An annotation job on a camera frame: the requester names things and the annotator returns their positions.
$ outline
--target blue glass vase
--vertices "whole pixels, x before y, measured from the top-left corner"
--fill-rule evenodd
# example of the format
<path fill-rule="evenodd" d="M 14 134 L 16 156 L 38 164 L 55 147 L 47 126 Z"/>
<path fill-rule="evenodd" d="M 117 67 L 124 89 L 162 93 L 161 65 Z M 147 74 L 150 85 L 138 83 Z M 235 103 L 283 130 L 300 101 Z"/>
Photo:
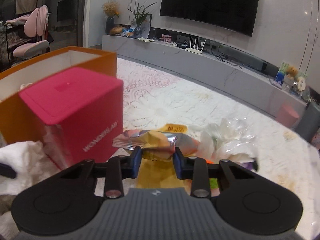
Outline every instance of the blue glass vase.
<path fill-rule="evenodd" d="M 109 34 L 114 27 L 115 19 L 113 17 L 108 17 L 106 21 L 106 34 Z"/>
<path fill-rule="evenodd" d="M 133 36 L 137 39 L 137 38 L 141 38 L 142 36 L 142 28 L 140 26 L 137 26 L 135 29 L 134 29 L 134 32 L 133 32 Z"/>

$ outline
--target paper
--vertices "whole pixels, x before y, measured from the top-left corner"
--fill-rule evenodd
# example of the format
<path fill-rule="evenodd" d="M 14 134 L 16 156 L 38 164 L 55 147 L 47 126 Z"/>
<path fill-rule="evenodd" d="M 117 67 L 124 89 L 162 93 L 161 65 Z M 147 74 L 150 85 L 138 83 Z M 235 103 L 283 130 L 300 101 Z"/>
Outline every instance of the paper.
<path fill-rule="evenodd" d="M 144 41 L 144 42 L 151 42 L 151 41 L 154 41 L 154 40 L 151 40 L 151 39 L 145 39 L 145 38 L 143 38 L 143 37 L 138 38 L 137 40 Z"/>

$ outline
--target white marble wall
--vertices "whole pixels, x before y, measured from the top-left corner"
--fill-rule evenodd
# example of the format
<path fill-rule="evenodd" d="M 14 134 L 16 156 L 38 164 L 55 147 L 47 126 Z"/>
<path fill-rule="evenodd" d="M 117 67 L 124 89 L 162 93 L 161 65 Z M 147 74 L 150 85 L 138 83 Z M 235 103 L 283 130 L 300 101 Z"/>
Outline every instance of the white marble wall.
<path fill-rule="evenodd" d="M 319 13 L 320 1 L 316 0 L 317 7 L 316 15 Z M 305 68 L 308 75 L 307 83 L 314 90 L 320 93 L 320 22 L 317 17 L 317 23 L 312 26 L 310 31 L 311 41 L 308 42 L 306 57 L 308 59 L 307 64 L 303 64 L 301 68 Z"/>
<path fill-rule="evenodd" d="M 131 0 L 118 1 L 127 5 Z M 136 0 L 135 4 L 144 1 Z M 157 3 L 150 12 L 153 14 L 152 27 L 214 39 L 275 65 L 280 65 L 283 60 L 297 67 L 301 64 L 309 33 L 312 0 L 259 0 L 252 37 L 210 24 L 160 16 L 161 0 L 147 0 L 147 3 L 153 2 Z"/>
<path fill-rule="evenodd" d="M 107 0 L 99 0 L 90 6 L 89 41 L 92 42 L 89 46 L 102 43 L 105 18 L 101 13 L 101 6 L 105 1 Z M 287 61 L 303 72 L 306 71 L 309 74 L 308 82 L 320 92 L 320 40 L 317 38 L 320 31 L 319 0 L 259 0 L 252 37 L 206 23 L 160 16 L 161 0 L 117 1 L 120 3 L 121 14 L 116 23 L 129 24 L 133 20 L 133 14 L 127 8 L 134 10 L 138 3 L 156 2 L 150 8 L 153 15 L 152 27 L 216 40 L 247 51 L 277 66 L 280 66 L 283 60 Z"/>

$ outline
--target pink box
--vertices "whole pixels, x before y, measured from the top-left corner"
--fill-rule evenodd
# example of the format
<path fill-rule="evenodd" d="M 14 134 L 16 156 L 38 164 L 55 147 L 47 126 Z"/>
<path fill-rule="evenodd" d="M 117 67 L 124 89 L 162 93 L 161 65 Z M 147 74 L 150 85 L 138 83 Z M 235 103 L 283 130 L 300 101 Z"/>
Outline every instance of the pink box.
<path fill-rule="evenodd" d="M 19 92 L 38 117 L 44 150 L 61 169 L 84 159 L 105 162 L 123 132 L 123 81 L 79 67 Z"/>

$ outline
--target orange object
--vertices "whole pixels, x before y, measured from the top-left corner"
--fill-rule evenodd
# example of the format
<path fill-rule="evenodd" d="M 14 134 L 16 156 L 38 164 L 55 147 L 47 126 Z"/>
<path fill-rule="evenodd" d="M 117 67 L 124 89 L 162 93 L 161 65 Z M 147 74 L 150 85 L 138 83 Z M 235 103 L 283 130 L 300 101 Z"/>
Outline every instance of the orange object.
<path fill-rule="evenodd" d="M 58 49 L 0 73 L 0 132 L 8 144 L 42 141 L 35 115 L 18 95 L 20 85 L 35 83 L 72 66 L 116 77 L 116 53 L 80 47 Z"/>

